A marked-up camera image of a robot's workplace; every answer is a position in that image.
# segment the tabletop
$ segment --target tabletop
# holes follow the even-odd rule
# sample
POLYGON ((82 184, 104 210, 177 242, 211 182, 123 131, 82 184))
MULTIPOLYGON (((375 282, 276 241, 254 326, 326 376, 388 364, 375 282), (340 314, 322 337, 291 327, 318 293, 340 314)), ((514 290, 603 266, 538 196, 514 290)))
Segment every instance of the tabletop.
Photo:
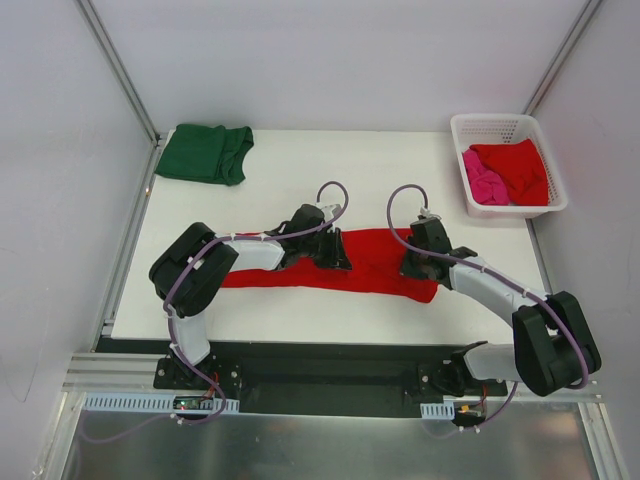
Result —
MULTIPOLYGON (((227 187, 155 179, 112 331, 119 339, 168 339, 166 316, 148 272, 193 222, 214 232, 263 231, 314 203, 328 180, 342 182, 349 208, 343 230, 386 227, 391 192, 422 185, 454 247, 467 246, 489 264, 533 288, 542 279, 524 220, 475 219, 466 213, 453 141, 448 133, 254 131, 246 180, 227 187)), ((336 187, 325 203, 341 203, 336 187)), ((421 197, 401 193, 396 227, 417 219, 421 197)), ((512 332, 479 303, 440 287, 433 301, 306 287, 221 289, 207 308, 210 340, 468 344, 511 343, 512 332)))

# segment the gray wall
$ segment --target gray wall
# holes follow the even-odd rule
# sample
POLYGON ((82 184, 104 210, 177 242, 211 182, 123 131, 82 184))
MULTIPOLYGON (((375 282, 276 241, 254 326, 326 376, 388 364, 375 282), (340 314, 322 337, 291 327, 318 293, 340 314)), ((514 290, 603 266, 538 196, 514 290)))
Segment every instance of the gray wall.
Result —
POLYGON ((95 0, 149 114, 448 131, 525 107, 584 0, 95 0))
POLYGON ((32 478, 150 145, 71 0, 0 2, 0 477, 32 478))
POLYGON ((609 0, 538 116, 570 204, 536 220, 552 284, 575 292, 603 357, 601 385, 640 478, 640 2, 609 0))

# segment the folded green towel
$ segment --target folded green towel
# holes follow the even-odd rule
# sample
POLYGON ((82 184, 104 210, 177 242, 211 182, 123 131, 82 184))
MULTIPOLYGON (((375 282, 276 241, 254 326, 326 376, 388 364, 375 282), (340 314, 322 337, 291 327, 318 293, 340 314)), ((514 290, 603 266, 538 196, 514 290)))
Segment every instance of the folded green towel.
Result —
POLYGON ((165 147, 156 173, 192 182, 237 185, 245 179, 242 161, 253 147, 249 127, 178 125, 165 147))

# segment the red cloth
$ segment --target red cloth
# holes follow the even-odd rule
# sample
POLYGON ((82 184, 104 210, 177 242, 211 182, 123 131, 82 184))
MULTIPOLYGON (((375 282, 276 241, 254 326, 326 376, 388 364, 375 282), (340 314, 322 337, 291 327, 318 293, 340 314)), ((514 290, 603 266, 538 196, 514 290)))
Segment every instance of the red cloth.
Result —
POLYGON ((547 172, 531 140, 512 145, 471 145, 470 148, 485 167, 500 175, 513 203, 549 204, 547 172))
MULTIPOLYGON (((411 233, 399 229, 402 238, 411 233)), ((326 270, 316 267, 310 258, 301 258, 285 270, 243 270, 231 272, 222 287, 315 287, 347 292, 386 293, 428 303, 438 284, 400 275, 405 248, 389 229, 375 228, 342 232, 342 240, 353 270, 326 270)))

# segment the plastic basket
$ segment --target plastic basket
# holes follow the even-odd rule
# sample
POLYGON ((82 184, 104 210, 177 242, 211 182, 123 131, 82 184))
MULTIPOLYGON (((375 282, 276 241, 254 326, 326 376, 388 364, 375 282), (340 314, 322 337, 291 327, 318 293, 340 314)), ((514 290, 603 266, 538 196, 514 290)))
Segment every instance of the plastic basket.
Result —
POLYGON ((546 212, 557 212, 567 206, 567 195, 538 121, 529 115, 512 114, 464 114, 451 119, 451 132, 458 155, 462 183, 467 200, 467 212, 481 218, 534 218, 546 212), (473 199, 469 179, 464 168, 462 154, 475 143, 519 143, 531 139, 538 149, 549 180, 549 205, 521 207, 518 205, 481 205, 473 199))

